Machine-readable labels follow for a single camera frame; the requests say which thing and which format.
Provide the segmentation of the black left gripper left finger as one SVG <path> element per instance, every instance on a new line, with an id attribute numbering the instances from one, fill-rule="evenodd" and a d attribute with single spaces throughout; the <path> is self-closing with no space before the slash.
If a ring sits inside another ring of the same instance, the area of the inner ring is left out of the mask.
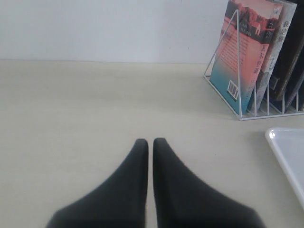
<path id="1" fill-rule="evenodd" d="M 143 228 L 146 225 L 149 147 L 137 139 L 100 186 L 58 210 L 48 228 Z"/>

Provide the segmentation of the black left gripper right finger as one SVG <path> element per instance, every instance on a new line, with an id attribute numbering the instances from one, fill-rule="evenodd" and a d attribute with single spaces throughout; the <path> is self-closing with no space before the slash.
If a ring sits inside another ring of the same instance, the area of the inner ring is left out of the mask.
<path id="1" fill-rule="evenodd" d="M 260 228 L 256 211 L 210 187 L 175 154 L 153 142 L 153 190 L 160 228 Z"/>

